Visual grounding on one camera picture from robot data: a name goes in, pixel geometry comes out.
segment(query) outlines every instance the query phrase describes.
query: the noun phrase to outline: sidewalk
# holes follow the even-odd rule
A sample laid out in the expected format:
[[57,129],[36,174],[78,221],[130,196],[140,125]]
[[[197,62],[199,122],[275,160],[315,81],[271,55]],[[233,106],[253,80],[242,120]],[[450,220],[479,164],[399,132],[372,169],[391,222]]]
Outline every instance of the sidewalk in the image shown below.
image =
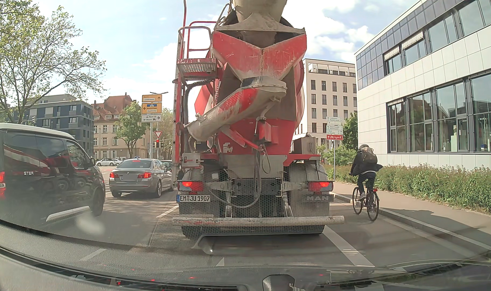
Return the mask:
[[[335,182],[335,198],[350,202],[355,187]],[[379,190],[378,197],[381,215],[491,258],[491,216],[386,191]]]

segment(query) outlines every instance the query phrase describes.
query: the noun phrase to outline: bicycle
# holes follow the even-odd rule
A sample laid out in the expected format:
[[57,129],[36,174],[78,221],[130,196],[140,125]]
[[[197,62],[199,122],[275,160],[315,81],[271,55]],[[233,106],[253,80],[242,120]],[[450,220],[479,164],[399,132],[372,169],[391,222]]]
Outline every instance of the bicycle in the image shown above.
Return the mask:
[[364,200],[359,200],[360,190],[358,189],[358,187],[355,187],[355,189],[353,189],[353,193],[351,195],[353,211],[356,215],[359,215],[362,212],[362,208],[364,207],[364,205],[366,205],[367,216],[370,218],[371,221],[375,221],[378,217],[378,209],[380,207],[380,199],[378,198],[377,194],[378,189],[368,189],[367,187],[365,187],[365,189],[367,189],[367,192],[366,198]]

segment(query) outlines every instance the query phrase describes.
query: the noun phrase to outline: cyclist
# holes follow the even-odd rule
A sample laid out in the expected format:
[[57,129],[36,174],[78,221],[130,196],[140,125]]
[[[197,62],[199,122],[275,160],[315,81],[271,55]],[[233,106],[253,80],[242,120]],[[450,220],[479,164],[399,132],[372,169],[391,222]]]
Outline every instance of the cyclist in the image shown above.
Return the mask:
[[364,181],[367,180],[366,187],[372,189],[375,186],[376,173],[381,168],[383,168],[383,166],[378,164],[378,159],[373,153],[373,149],[367,144],[360,145],[349,173],[352,176],[358,175],[357,185],[360,191],[359,200],[364,200],[366,198],[363,185]]

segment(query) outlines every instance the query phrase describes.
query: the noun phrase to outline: bicycle wheel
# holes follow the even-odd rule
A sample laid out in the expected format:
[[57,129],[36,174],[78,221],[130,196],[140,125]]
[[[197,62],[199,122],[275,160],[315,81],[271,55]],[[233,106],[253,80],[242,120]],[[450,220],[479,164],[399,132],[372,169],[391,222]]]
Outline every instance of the bicycle wheel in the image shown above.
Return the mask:
[[360,198],[360,191],[358,187],[355,187],[351,195],[351,202],[353,204],[353,211],[357,215],[359,215],[360,212],[362,212],[362,207],[364,206],[364,201],[358,201],[359,198]]
[[378,194],[370,190],[370,201],[366,207],[367,216],[369,216],[371,221],[375,221],[378,217],[378,209],[380,207],[380,199],[378,199]]

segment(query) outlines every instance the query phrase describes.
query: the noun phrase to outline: black jacket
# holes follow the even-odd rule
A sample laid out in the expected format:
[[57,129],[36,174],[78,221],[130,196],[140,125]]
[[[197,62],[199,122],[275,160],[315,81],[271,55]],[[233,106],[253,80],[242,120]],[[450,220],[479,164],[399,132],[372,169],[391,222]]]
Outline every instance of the black jacket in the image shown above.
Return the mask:
[[353,160],[353,164],[351,165],[350,174],[356,176],[360,173],[364,173],[365,171],[378,172],[383,167],[384,166],[379,164],[362,162],[362,152],[359,150],[357,151],[357,155],[355,156],[355,159]]

